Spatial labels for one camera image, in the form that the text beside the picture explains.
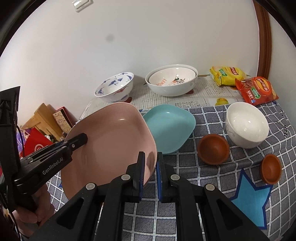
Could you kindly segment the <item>pink plate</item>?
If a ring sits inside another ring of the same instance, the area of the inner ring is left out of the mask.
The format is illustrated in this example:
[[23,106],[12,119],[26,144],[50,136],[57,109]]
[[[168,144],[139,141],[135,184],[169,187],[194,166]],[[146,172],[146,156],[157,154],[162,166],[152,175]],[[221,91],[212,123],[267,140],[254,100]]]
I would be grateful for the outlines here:
[[71,199],[87,183],[104,185],[124,174],[128,165],[145,153],[144,182],[151,178],[157,162],[154,138],[139,110],[132,104],[110,104],[79,121],[66,137],[85,133],[88,141],[72,154],[61,170],[63,191]]

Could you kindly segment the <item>large brown bowl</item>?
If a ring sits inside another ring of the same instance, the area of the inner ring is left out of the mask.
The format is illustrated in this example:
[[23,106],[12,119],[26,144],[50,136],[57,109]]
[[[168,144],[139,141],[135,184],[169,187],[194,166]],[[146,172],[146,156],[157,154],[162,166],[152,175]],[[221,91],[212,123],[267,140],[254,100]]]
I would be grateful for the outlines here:
[[224,137],[208,134],[197,145],[199,158],[208,165],[219,165],[228,160],[230,147]]

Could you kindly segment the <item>teal plate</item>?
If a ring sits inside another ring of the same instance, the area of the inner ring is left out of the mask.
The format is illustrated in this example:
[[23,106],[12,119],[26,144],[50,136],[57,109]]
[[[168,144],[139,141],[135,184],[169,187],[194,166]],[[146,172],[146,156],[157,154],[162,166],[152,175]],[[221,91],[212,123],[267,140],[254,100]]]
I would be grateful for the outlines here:
[[144,114],[144,120],[154,137],[157,151],[163,154],[180,149],[196,126],[189,111],[169,104],[150,109]]

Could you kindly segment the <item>small brown bowl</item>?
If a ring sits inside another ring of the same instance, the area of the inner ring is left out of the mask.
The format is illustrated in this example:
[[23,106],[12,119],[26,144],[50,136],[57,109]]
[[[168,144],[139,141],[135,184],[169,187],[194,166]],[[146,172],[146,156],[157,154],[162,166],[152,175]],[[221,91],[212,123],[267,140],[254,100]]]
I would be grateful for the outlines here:
[[281,172],[280,160],[274,154],[267,154],[260,163],[260,176],[266,184],[276,184],[280,180]]

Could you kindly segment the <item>red patterned box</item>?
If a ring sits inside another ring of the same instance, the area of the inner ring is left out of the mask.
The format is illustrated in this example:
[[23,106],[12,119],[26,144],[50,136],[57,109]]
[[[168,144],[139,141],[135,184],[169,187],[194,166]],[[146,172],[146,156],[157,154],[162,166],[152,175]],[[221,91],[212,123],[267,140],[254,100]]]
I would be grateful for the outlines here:
[[54,120],[61,128],[62,132],[68,134],[76,123],[76,118],[67,110],[66,107],[61,107],[52,114]]

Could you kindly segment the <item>red paper bag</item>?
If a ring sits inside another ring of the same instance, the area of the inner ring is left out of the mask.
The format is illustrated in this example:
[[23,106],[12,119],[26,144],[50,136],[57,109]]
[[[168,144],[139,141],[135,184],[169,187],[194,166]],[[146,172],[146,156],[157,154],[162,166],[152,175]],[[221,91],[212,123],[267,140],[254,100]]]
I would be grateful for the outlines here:
[[31,129],[29,137],[27,138],[24,145],[23,157],[30,155],[33,152],[36,152],[43,147],[52,145],[53,142],[46,138],[39,130],[36,128]]

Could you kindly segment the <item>blue patterned white bowl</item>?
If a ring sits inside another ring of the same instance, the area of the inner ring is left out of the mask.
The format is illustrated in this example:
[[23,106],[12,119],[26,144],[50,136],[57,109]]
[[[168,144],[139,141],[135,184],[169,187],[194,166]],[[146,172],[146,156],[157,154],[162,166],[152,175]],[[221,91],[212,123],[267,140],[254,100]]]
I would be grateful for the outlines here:
[[134,74],[123,72],[109,77],[97,87],[94,95],[107,103],[124,102],[133,88]]

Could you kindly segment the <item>grey checked cloth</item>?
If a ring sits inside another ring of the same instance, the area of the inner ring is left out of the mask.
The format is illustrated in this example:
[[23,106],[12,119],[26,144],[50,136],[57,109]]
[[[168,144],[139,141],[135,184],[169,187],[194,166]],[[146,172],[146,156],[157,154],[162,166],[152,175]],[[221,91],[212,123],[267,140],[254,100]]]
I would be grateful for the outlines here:
[[[267,154],[276,155],[282,175],[265,205],[267,227],[263,232],[271,240],[279,240],[295,221],[295,130],[276,101],[260,105],[259,110],[269,124],[268,138],[254,149],[230,144],[229,159],[221,165],[209,166],[198,157],[197,145],[208,133],[227,136],[227,106],[191,109],[196,119],[194,131],[178,151],[165,155],[164,161],[191,183],[214,184],[227,197],[233,197],[241,171],[245,171],[256,187],[263,186],[259,162]],[[174,206],[157,201],[157,192],[156,181],[151,178],[144,188],[143,202],[126,205],[123,240],[176,240]]]

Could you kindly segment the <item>white patterned table mat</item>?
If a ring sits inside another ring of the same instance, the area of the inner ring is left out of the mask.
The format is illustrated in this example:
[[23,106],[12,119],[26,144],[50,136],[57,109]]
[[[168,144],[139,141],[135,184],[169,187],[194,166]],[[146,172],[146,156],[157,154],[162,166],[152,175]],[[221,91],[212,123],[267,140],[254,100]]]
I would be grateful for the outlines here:
[[179,108],[189,109],[214,106],[218,103],[219,99],[222,100],[222,104],[243,101],[240,92],[234,87],[218,87],[208,75],[198,77],[191,91],[176,97],[158,95],[152,92],[146,84],[138,84],[132,88],[126,102],[134,105],[141,112],[146,113],[149,109],[160,104],[170,104]]

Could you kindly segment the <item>large white bowl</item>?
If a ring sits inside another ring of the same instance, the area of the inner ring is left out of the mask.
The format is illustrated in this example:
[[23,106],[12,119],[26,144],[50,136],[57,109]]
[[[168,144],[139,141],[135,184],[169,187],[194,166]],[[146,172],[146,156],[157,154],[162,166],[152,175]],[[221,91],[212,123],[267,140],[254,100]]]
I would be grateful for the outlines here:
[[145,81],[154,93],[175,97],[191,91],[197,78],[196,68],[184,64],[172,64],[152,70],[145,77]]

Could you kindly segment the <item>yellow snack bag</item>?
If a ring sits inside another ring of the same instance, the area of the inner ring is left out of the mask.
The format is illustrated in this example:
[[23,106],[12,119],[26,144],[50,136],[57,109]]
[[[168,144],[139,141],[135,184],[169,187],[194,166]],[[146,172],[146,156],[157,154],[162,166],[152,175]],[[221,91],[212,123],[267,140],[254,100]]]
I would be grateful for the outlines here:
[[212,66],[209,73],[218,86],[235,86],[235,80],[242,81],[247,78],[237,67]]

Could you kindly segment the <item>red snack bag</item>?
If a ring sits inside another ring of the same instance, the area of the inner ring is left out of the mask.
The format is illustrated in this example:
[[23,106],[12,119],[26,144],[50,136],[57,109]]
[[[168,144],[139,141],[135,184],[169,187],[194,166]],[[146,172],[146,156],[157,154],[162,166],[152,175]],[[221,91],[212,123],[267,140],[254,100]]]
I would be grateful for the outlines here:
[[257,106],[278,99],[271,83],[264,77],[257,76],[245,80],[235,79],[236,88],[248,104]]

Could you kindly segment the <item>white wall switch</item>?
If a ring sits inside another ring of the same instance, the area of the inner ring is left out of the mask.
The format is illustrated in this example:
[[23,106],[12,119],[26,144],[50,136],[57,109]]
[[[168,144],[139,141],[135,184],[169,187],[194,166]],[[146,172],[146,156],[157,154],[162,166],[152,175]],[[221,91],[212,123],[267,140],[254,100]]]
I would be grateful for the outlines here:
[[72,2],[75,12],[79,13],[86,7],[93,4],[93,0],[74,0]]

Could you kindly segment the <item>brown door frame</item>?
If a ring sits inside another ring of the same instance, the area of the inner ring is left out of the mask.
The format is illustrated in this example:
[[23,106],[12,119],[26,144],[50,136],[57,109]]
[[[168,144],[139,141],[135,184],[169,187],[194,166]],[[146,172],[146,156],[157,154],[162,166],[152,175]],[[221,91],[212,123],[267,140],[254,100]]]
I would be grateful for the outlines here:
[[253,1],[253,5],[257,17],[259,36],[257,76],[268,79],[272,54],[272,33],[269,14],[257,1]]

